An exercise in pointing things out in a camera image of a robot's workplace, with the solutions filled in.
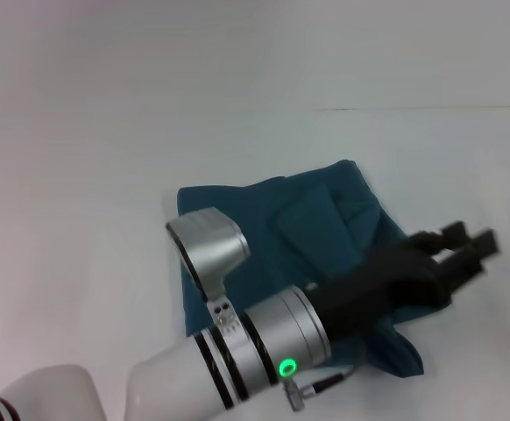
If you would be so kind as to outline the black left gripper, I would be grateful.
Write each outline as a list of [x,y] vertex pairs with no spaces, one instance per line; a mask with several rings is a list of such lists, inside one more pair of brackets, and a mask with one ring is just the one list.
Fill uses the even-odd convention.
[[456,221],[439,232],[418,232],[381,247],[312,291],[310,303],[329,341],[335,342],[370,330],[400,309],[446,306],[458,289],[485,271],[483,262],[498,253],[493,230],[470,236],[464,222]]

